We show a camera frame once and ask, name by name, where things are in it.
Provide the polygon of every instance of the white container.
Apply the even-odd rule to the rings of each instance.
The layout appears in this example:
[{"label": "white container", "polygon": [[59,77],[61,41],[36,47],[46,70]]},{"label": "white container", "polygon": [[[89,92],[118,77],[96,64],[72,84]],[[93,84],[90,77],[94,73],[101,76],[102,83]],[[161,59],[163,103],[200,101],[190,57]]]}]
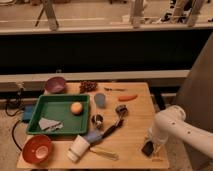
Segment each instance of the white container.
[{"label": "white container", "polygon": [[74,140],[73,144],[67,152],[67,156],[73,161],[77,162],[78,159],[84,154],[84,152],[89,148],[90,143],[88,143],[82,136],[78,135]]}]

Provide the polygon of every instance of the carrot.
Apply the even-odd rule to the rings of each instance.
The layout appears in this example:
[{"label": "carrot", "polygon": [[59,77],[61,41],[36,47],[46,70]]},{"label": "carrot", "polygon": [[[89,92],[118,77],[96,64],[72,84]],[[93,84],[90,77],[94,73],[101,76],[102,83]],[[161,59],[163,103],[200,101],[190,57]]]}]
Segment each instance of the carrot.
[{"label": "carrot", "polygon": [[137,94],[129,95],[129,96],[118,96],[118,101],[120,102],[130,101],[130,100],[136,99],[137,97],[138,97]]}]

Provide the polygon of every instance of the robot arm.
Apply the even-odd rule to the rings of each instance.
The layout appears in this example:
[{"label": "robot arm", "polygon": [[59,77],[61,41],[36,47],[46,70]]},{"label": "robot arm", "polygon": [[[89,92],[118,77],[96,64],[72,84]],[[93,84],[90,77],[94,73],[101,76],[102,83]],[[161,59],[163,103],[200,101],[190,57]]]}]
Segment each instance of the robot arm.
[{"label": "robot arm", "polygon": [[153,124],[148,130],[148,141],[142,151],[147,156],[157,152],[156,149],[165,144],[171,134],[213,158],[213,134],[185,123],[185,118],[185,112],[179,106],[171,106],[156,114]]}]

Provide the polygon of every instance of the metal post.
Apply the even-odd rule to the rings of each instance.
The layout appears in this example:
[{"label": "metal post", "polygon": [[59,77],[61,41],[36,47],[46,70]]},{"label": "metal post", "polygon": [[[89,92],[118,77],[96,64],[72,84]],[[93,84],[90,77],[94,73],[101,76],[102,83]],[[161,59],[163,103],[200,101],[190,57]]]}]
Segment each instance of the metal post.
[{"label": "metal post", "polygon": [[44,11],[46,13],[49,28],[52,31],[56,31],[58,29],[58,21],[56,20],[55,12],[53,10],[52,2],[50,0],[42,0]]},{"label": "metal post", "polygon": [[140,27],[141,18],[143,17],[143,3],[144,0],[132,0],[130,22],[134,28]]},{"label": "metal post", "polygon": [[192,5],[192,9],[189,13],[189,17],[188,20],[186,22],[186,24],[189,27],[193,27],[197,21],[198,15],[200,13],[200,9],[203,6],[203,3],[205,2],[205,0],[194,0],[194,3]]}]

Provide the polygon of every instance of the purple bowl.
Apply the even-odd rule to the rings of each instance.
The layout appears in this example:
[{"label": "purple bowl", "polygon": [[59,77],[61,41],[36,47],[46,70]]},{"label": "purple bowl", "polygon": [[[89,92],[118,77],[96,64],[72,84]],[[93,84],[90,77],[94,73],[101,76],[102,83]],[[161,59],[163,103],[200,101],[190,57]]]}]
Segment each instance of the purple bowl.
[{"label": "purple bowl", "polygon": [[46,81],[44,88],[49,93],[61,93],[66,88],[66,80],[63,77],[52,77]]}]

